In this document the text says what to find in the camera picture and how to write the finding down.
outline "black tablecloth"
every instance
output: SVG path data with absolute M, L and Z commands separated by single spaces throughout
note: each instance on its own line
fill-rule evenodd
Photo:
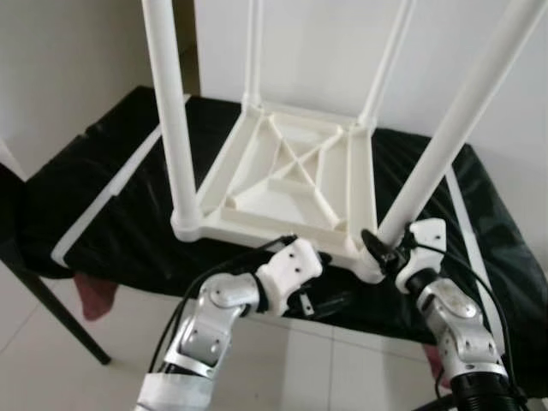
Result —
M 188 101 L 197 186 L 239 114 L 238 104 L 206 98 Z M 22 258 L 17 264 L 47 277 L 72 276 L 72 271 L 50 260 L 52 248 L 157 125 L 153 91 L 138 87 L 27 182 L 18 203 L 16 243 Z M 372 146 L 379 222 L 428 141 L 424 136 L 387 129 L 375 132 Z M 462 149 L 454 168 L 489 279 L 510 323 L 518 379 L 530 394 L 546 396 L 548 288 L 544 274 L 471 146 Z M 120 195 L 109 202 L 70 249 L 65 261 L 72 269 L 95 277 L 181 295 L 198 273 L 247 251 L 210 239 L 179 242 L 170 227 L 171 210 L 159 141 Z M 444 218 L 449 250 L 464 259 L 468 257 L 445 182 L 420 217 Z M 241 269 L 253 269 L 266 259 L 267 254 L 260 255 Z M 474 281 L 458 266 L 445 260 L 443 272 L 466 278 L 472 297 L 480 300 Z M 349 271 L 330 267 L 308 294 L 322 313 L 318 321 L 433 342 L 412 302 L 388 281 L 369 285 Z M 292 310 L 289 316 L 300 314 Z

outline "silver robot arm segment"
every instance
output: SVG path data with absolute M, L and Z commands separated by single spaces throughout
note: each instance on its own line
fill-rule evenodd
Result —
M 312 244 L 300 238 L 255 275 L 219 273 L 208 278 L 164 357 L 178 371 L 147 374 L 135 410 L 206 410 L 236 319 L 250 312 L 282 315 L 289 296 L 322 270 Z
M 452 405 L 459 411 L 520 410 L 527 399 L 509 378 L 480 307 L 451 279 L 439 275 L 445 221 L 430 218 L 410 224 L 394 249 L 366 230 L 362 237 L 382 272 L 414 301 L 435 336 Z

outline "tile floor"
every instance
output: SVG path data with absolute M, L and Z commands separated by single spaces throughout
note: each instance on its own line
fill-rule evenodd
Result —
M 48 285 L 83 323 L 72 281 Z M 121 288 L 109 315 L 83 323 L 114 359 L 100 366 L 0 266 L 0 409 L 132 409 L 175 304 L 174 298 Z M 256 316 L 236 323 L 211 409 L 399 411 L 433 397 L 418 344 Z

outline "black chair leg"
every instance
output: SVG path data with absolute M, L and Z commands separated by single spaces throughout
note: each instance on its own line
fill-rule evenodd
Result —
M 14 274 L 21 280 L 36 298 L 80 341 L 92 355 L 104 366 L 110 363 L 110 357 L 95 340 L 84 330 L 84 327 L 73 317 L 67 308 L 55 297 L 47 285 L 33 273 Z

